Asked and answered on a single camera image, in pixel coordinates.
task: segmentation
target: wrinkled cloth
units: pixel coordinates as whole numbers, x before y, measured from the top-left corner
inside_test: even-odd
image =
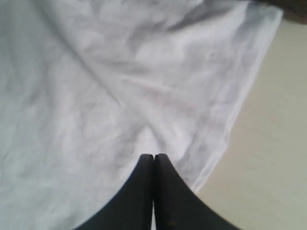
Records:
[[[281,15],[234,0],[0,0],[0,229],[73,229],[142,153],[167,153],[197,191]]]

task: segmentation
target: white fabric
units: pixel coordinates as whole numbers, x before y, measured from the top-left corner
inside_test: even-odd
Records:
[[[142,153],[168,153],[199,189],[281,14],[233,0],[0,0],[0,229],[72,229]]]

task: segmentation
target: beige floor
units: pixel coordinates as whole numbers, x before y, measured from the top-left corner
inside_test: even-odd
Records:
[[[307,26],[282,22],[201,199],[243,230],[307,230]]]

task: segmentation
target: floor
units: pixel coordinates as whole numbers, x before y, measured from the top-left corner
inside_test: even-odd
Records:
[[[242,230],[307,229],[307,26],[283,21],[200,198]]]

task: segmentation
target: black object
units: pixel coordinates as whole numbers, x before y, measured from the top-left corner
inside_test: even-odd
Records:
[[[141,155],[115,197],[75,230],[237,230],[203,204],[165,154]]]

